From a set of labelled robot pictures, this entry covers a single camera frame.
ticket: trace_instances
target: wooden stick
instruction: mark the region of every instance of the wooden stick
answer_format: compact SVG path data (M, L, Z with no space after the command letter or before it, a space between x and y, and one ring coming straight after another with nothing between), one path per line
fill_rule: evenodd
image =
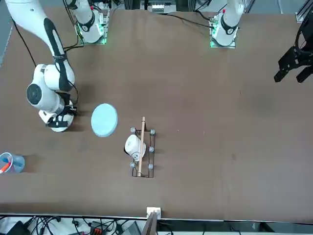
M141 145L140 145L140 153L139 153L139 167L138 167L138 176L141 176L141 167L142 167L142 156L143 156L143 137L145 134L145 126L146 126L146 121L145 121L145 117L142 117L142 121L141 121Z

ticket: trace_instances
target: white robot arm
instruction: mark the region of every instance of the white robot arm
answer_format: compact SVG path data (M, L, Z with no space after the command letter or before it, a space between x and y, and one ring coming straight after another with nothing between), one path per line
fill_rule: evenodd
M74 72L69 65L53 22L46 16L38 0L5 0L12 19L25 30L41 38L49 47L53 65L36 66L28 86L28 102L39 109L42 120L56 132L66 130L76 108L69 99L74 85Z
M82 36L87 43L95 43L102 36L100 31L100 14L97 10L91 10L88 0L66 0L67 7L76 16L82 29Z
M244 9L243 0L227 0L225 11L218 14L219 26L213 35L218 44L226 47L234 41Z

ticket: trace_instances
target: metal bracket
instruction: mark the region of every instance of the metal bracket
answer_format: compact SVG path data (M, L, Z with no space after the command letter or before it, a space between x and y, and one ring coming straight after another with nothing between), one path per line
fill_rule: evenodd
M147 207L147 218L151 213L156 212L157 219L161 219L161 207Z
M160 207L147 207L147 222L141 235L156 235L157 220L161 219Z

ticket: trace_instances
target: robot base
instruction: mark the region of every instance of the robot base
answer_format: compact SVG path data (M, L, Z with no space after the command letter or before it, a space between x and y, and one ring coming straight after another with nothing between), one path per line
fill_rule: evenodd
M71 124L74 120L74 115L66 114L66 115L64 115L63 120L68 122L67 127L52 127L51 130L55 131L55 132L65 131L66 129L68 129L71 126Z
M107 38L108 38L108 27L109 27L109 18L110 18L110 9L109 8L104 8L103 13L98 12L97 10L93 10L96 19L98 19L98 24L95 25L95 27L98 28L99 31L99 39L98 41L94 43L89 43L85 41L83 37L83 31L80 28L79 24L75 24L75 31L77 36L80 37L79 39L79 44L80 45L104 45L107 43Z
M230 45L228 45L228 46L221 46L213 38L213 35L216 33L217 28L219 27L219 18L218 18L218 16L214 16L213 18L211 18L210 21L209 21L209 25L214 27L214 29L210 29L210 47L211 48L217 48L217 47L236 48L236 41L235 41L235 39L233 40L233 42Z

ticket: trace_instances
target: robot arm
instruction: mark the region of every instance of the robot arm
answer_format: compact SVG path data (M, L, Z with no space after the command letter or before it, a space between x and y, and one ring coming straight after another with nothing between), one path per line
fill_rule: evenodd
M281 82L290 70L306 66L297 76L299 83L304 82L313 73L313 7L308 11L297 32L294 45L278 61L279 71L274 76L275 82ZM306 42L300 48L299 36L303 35Z
M53 22L46 16L38 0L5 0L13 20L25 30L41 38L49 47L54 64L36 66L33 81L28 86L28 102L39 109L42 120L50 127L63 131L72 122L69 92L75 82L61 40Z
M243 0L227 0L225 11L218 14L219 26L213 35L219 45L226 47L234 41L244 9Z

